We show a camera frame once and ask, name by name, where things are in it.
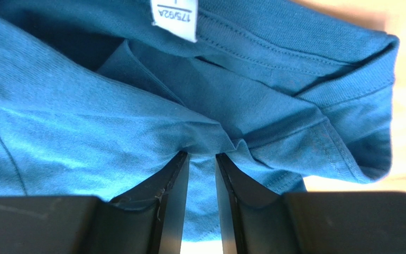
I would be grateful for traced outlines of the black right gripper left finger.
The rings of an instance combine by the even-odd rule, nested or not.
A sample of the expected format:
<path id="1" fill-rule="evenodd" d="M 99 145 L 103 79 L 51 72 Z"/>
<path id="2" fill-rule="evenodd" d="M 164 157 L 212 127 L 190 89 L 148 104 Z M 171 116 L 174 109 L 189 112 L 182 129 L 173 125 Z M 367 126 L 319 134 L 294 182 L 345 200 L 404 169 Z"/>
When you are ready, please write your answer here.
<path id="1" fill-rule="evenodd" d="M 189 156 L 104 202 L 96 196 L 0 197 L 0 253 L 179 253 Z"/>

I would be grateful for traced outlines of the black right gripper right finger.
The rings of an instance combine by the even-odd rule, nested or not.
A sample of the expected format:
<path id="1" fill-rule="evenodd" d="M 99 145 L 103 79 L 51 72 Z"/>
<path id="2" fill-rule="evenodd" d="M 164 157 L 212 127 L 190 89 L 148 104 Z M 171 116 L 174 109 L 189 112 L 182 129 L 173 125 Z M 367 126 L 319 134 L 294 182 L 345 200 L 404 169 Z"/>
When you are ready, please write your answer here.
<path id="1" fill-rule="evenodd" d="M 406 253 L 405 192 L 276 194 L 216 156 L 224 253 Z"/>

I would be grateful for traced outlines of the teal blue t shirt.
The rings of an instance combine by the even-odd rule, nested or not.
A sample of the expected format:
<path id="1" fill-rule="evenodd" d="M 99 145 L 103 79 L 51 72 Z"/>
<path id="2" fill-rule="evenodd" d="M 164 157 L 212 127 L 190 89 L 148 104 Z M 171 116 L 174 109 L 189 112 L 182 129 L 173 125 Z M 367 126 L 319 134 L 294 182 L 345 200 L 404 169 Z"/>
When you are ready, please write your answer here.
<path id="1" fill-rule="evenodd" d="M 104 200 L 190 156 L 185 241 L 220 238 L 215 156 L 282 194 L 391 169 L 399 39 L 291 1 L 0 1 L 0 196 Z"/>

